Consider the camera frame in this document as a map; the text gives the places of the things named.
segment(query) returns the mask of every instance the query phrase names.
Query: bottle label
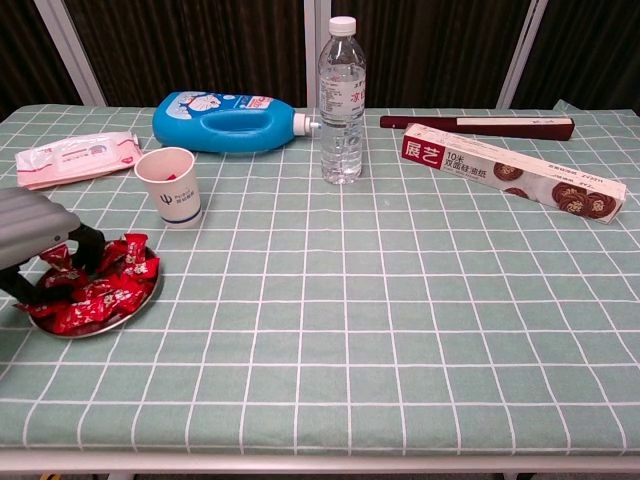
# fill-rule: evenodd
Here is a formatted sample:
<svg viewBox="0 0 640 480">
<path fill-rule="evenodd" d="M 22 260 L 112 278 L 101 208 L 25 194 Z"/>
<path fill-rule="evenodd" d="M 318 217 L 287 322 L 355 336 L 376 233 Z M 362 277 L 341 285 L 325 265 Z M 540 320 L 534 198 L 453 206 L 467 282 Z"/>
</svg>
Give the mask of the bottle label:
<svg viewBox="0 0 640 480">
<path fill-rule="evenodd" d="M 213 92 L 181 92 L 167 107 L 167 115 L 190 120 L 216 110 L 269 107 L 271 97 L 228 95 Z"/>
<path fill-rule="evenodd" d="M 357 115 L 364 110 L 365 78 L 355 82 L 320 79 L 320 110 L 331 115 Z"/>
</svg>

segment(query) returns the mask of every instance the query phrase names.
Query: white bottle cap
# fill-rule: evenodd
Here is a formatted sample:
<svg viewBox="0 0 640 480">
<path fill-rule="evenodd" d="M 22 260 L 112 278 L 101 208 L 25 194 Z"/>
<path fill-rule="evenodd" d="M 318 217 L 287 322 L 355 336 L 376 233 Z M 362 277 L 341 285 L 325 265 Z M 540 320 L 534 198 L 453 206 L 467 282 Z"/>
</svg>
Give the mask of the white bottle cap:
<svg viewBox="0 0 640 480">
<path fill-rule="evenodd" d="M 356 19 L 353 17 L 333 17 L 329 20 L 329 33 L 336 37 L 355 35 Z"/>
<path fill-rule="evenodd" d="M 311 121 L 311 117 L 308 117 L 304 113 L 293 114 L 293 134 L 294 135 L 306 135 L 311 133 L 312 128 L 318 128 L 320 125 Z"/>
</svg>

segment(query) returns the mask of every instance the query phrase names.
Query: cookie picture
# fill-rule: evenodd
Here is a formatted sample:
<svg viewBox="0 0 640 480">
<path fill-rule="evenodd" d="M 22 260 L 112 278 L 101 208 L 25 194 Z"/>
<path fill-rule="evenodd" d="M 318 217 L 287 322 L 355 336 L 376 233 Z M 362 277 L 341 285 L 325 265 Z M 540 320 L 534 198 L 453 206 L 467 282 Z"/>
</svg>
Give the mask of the cookie picture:
<svg viewBox="0 0 640 480">
<path fill-rule="evenodd" d="M 521 188 L 511 187 L 511 188 L 507 188 L 505 192 L 510 193 L 512 195 L 518 195 L 519 197 L 522 197 L 522 198 L 529 198 L 529 195 L 527 195 L 527 192 L 525 192 Z"/>
<path fill-rule="evenodd" d="M 587 198 L 591 201 L 591 211 L 589 217 L 602 218 L 609 215 L 616 208 L 616 201 L 609 195 L 603 193 L 590 193 Z"/>
<path fill-rule="evenodd" d="M 560 199 L 558 207 L 565 212 L 584 217 L 591 213 L 591 199 L 584 193 L 569 193 Z"/>
<path fill-rule="evenodd" d="M 557 184 L 555 187 L 553 187 L 553 190 L 551 190 L 551 196 L 556 203 L 560 203 L 560 200 L 562 200 L 565 195 L 572 195 L 574 193 L 586 194 L 587 190 L 582 187 L 576 187 L 575 185 L 564 182 Z"/>
<path fill-rule="evenodd" d="M 504 163 L 496 163 L 493 166 L 493 174 L 505 182 L 512 182 L 516 178 L 520 178 L 522 173 L 519 168 L 505 165 Z"/>
</svg>

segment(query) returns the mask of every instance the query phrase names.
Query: product box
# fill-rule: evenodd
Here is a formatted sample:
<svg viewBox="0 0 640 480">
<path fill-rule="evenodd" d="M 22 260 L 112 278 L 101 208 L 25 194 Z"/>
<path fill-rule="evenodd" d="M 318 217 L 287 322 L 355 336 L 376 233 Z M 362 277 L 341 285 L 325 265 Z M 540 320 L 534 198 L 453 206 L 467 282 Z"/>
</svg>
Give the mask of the product box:
<svg viewBox="0 0 640 480">
<path fill-rule="evenodd" d="M 404 133 L 402 157 L 602 223 L 627 195 L 623 183 L 418 124 Z"/>
</svg>

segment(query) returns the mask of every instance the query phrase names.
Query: blue detergent bottle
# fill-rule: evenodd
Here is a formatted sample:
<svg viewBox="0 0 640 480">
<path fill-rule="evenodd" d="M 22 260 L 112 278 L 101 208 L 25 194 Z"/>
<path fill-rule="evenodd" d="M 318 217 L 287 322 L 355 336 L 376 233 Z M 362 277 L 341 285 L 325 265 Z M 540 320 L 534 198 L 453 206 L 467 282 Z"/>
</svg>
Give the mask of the blue detergent bottle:
<svg viewBox="0 0 640 480">
<path fill-rule="evenodd" d="M 153 134 L 168 147 L 217 153 L 278 148 L 318 124 L 270 97 L 174 92 L 153 115 Z"/>
</svg>

